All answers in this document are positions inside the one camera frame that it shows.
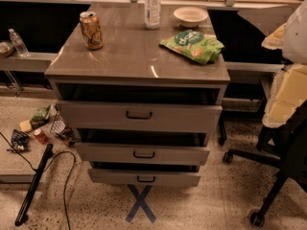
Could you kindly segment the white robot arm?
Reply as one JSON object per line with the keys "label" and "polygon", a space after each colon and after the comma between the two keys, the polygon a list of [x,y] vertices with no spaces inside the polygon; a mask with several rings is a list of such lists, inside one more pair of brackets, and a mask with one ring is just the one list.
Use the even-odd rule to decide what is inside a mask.
{"label": "white robot arm", "polygon": [[282,57],[291,62],[275,74],[262,119],[265,127],[281,127],[307,100],[307,0],[261,46],[281,49]]}

